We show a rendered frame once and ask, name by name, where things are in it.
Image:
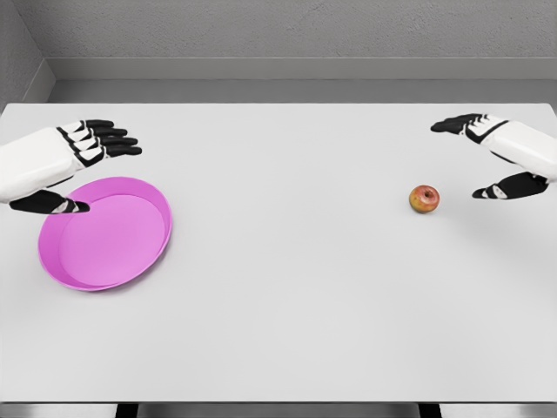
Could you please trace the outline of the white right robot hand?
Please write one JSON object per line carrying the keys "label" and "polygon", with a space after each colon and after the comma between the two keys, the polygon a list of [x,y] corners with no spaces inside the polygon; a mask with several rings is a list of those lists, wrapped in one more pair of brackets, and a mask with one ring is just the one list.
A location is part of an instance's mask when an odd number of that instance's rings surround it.
{"label": "white right robot hand", "polygon": [[519,121],[469,113],[434,123],[430,130],[468,138],[522,172],[473,192],[475,199],[512,200],[541,194],[557,182],[557,138]]}

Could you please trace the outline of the red yellow apple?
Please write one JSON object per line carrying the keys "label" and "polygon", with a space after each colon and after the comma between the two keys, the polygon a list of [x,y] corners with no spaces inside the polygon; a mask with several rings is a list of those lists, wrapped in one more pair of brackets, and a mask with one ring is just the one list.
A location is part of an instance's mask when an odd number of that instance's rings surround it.
{"label": "red yellow apple", "polygon": [[430,213],[440,204],[439,192],[430,185],[417,185],[408,196],[410,207],[417,213]]}

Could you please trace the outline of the pink round plate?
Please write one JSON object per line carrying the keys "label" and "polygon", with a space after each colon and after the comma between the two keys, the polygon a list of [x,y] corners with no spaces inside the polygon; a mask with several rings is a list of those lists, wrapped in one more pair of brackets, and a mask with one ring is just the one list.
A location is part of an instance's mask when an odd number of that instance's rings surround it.
{"label": "pink round plate", "polygon": [[47,216],[37,242],[44,270],[66,287],[94,292],[126,284],[153,266],[170,240],[170,203],[141,179],[95,180],[70,198],[90,210]]}

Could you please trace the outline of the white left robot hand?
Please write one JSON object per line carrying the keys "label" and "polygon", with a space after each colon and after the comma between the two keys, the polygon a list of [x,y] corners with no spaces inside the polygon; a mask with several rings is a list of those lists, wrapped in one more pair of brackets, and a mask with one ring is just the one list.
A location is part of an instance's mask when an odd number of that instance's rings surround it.
{"label": "white left robot hand", "polygon": [[138,140],[110,120],[43,128],[0,146],[0,204],[38,214],[88,212],[87,203],[51,187],[105,159],[141,153]]}

